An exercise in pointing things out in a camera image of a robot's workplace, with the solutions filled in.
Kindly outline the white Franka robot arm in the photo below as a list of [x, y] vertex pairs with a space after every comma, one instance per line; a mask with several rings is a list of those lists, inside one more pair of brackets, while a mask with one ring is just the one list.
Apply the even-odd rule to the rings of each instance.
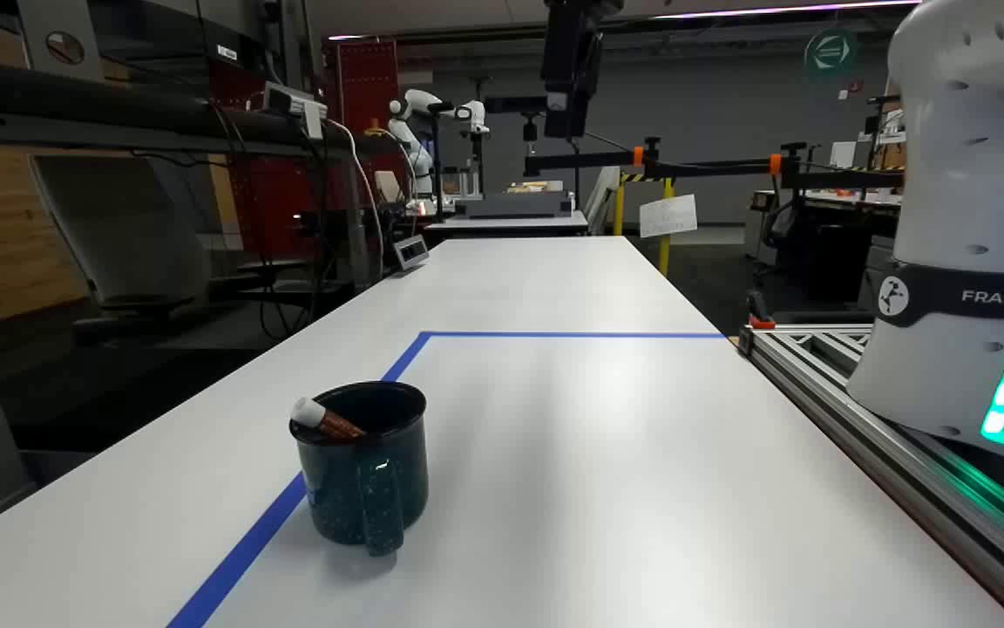
[[905, 181], [848, 394], [1004, 456], [1004, 0], [924, 0], [892, 36]]

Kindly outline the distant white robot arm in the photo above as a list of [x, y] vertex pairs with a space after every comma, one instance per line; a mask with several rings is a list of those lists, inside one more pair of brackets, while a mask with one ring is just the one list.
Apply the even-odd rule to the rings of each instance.
[[599, 84], [603, 20], [612, 17], [623, 0], [544, 0], [546, 28], [541, 52], [541, 90], [511, 99], [472, 99], [446, 100], [423, 88], [390, 100], [388, 137], [409, 163], [429, 159], [429, 192], [439, 192], [439, 121], [452, 117], [468, 137], [487, 133], [490, 112], [535, 114], [541, 137], [580, 140], [585, 133], [588, 100]]

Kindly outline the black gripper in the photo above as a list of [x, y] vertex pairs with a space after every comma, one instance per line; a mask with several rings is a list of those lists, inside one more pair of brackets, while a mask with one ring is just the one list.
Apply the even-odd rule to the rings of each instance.
[[546, 0], [546, 36], [544, 36], [544, 133], [555, 140], [574, 140], [585, 133], [585, 108], [596, 88], [599, 0]]

